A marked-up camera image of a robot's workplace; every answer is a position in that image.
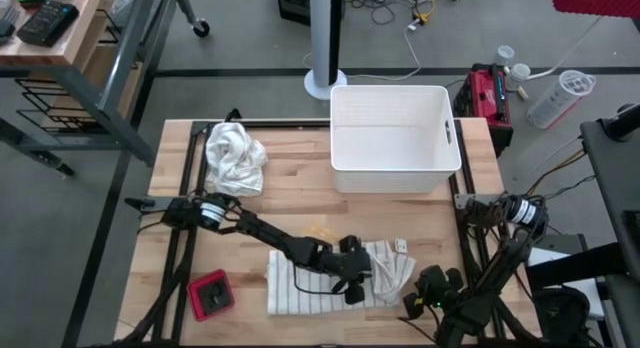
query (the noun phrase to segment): red square object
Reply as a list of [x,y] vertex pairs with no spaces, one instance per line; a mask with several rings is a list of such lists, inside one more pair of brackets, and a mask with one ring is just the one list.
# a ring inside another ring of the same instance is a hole
[[233,307],[234,304],[231,286],[222,269],[189,283],[187,292],[193,315],[198,322],[218,315]]
[[640,18],[640,0],[553,0],[558,12]]

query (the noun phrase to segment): wooden tabletop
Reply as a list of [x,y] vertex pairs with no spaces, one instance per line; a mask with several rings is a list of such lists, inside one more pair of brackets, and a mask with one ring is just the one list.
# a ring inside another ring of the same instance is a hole
[[[73,4],[80,14],[53,47],[26,44],[14,34],[11,42],[0,46],[0,66],[73,64],[100,0],[68,0],[68,2]],[[20,11],[20,18],[15,24],[18,30],[34,10],[25,11],[18,2],[15,2],[14,7]]]
[[[190,120],[166,121],[149,195],[178,194],[191,123]],[[501,193],[502,181],[485,120],[463,119],[462,127],[477,192]],[[242,201],[262,219],[293,235],[309,235],[312,227],[321,226],[335,236],[355,234],[363,241],[404,238],[409,255],[417,261],[411,283],[420,270],[430,265],[438,264],[443,269],[462,267],[446,182],[431,194],[340,194],[333,189],[327,130],[251,129],[249,133],[266,147],[269,163],[264,167],[263,194]],[[159,218],[157,215],[145,217],[142,224]],[[168,242],[169,229],[162,225],[139,235],[116,338],[129,333],[156,298]],[[491,253],[495,251],[495,242],[488,245]],[[231,310],[200,323],[187,307],[181,344],[428,343],[413,328],[395,319],[406,315],[401,306],[306,317],[268,316],[265,273],[269,249],[240,234],[219,236],[204,230],[198,232],[191,278],[224,269],[236,303]],[[524,271],[520,276],[528,284]],[[412,289],[413,285],[407,284],[403,294]],[[502,298],[527,329],[540,335],[533,305],[515,279],[509,281]],[[170,302],[168,323],[173,307]],[[429,314],[415,323],[426,332],[436,330]],[[165,336],[169,334],[167,327],[170,328],[170,324],[165,324]],[[473,337],[465,337],[465,342],[473,341]]]

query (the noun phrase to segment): workbench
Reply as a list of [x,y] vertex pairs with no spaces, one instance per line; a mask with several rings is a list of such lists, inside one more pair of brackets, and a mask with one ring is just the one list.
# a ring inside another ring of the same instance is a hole
[[[245,120],[243,124],[252,138],[265,146],[269,157],[264,167],[263,193],[242,198],[243,206],[261,219],[292,235],[309,235],[311,227],[321,226],[335,236],[354,234],[363,241],[406,239],[409,255],[417,263],[403,295],[414,289],[412,283],[427,266],[462,270],[452,189],[447,182],[430,194],[340,194],[333,188],[327,120]],[[202,164],[206,134],[201,132],[208,129],[205,127],[207,122],[201,121],[165,122],[149,196],[185,195],[199,184],[212,191],[204,182],[206,165]],[[459,128],[465,152],[462,156],[467,159],[471,177],[463,178],[458,172],[452,179],[460,186],[472,179],[477,193],[502,193],[486,121],[460,119]],[[141,224],[158,221],[160,214],[145,216]],[[175,255],[193,248],[190,280],[224,269],[235,306],[198,323],[185,303],[184,293],[177,290],[167,304],[166,315],[157,321],[160,323],[147,340],[152,335],[154,339],[171,337],[188,346],[430,343],[396,319],[406,316],[402,306],[312,316],[268,316],[265,273],[271,248],[248,236],[220,236],[202,229],[197,230],[196,239],[195,231],[171,231],[158,225],[138,235],[114,339],[130,333],[147,312],[166,280],[165,268],[175,264]],[[495,242],[488,239],[487,245],[492,254]],[[528,289],[523,267],[520,276]],[[504,288],[501,298],[525,328],[540,336],[533,304],[515,278]],[[429,334],[436,330],[428,312],[414,323]],[[486,335],[493,336],[490,326]],[[464,342],[474,341],[474,337],[467,336]]]
[[[134,0],[124,29],[113,27],[117,46],[98,46],[113,0],[67,0],[79,11],[74,23],[51,47],[38,47],[14,36],[0,46],[0,76],[18,78],[23,96],[36,109],[18,113],[47,134],[29,135],[0,119],[0,141],[63,175],[71,168],[51,153],[55,150],[128,150],[151,166],[155,152],[137,133],[142,110],[133,114],[142,87],[150,89],[148,74],[157,68],[176,3],[195,34],[206,36],[206,22],[195,17],[189,0]],[[19,29],[33,10],[20,12]],[[52,98],[51,104],[42,97]]]

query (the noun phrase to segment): striped cloth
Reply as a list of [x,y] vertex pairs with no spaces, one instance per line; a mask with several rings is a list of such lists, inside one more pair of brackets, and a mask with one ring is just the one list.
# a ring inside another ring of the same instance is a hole
[[[408,278],[411,275],[410,272],[413,271],[415,260],[405,254],[392,252],[387,241],[368,242],[364,244],[364,247],[369,255],[375,255],[379,261],[395,260],[395,267],[401,273],[400,276]],[[312,273],[300,268],[296,268],[296,275],[298,287],[312,292],[330,292],[331,288],[340,280],[338,277]],[[342,295],[303,293],[293,284],[293,264],[285,258],[282,252],[276,250],[269,252],[267,285],[269,294],[267,313],[270,315],[310,315],[340,310],[389,307],[400,302],[399,297],[396,297],[394,302],[376,297],[373,293],[373,278],[364,281],[362,287],[365,292],[365,300],[355,305],[347,305]]]

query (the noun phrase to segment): pole base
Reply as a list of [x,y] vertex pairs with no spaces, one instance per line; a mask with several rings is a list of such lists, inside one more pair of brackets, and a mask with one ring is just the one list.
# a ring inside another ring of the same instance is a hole
[[310,70],[306,76],[304,76],[304,89],[307,90],[313,98],[319,100],[329,100],[331,98],[331,88],[347,85],[347,76],[342,73],[341,70],[338,70],[338,79],[336,82],[328,87],[320,87],[316,84],[313,79],[313,70]]

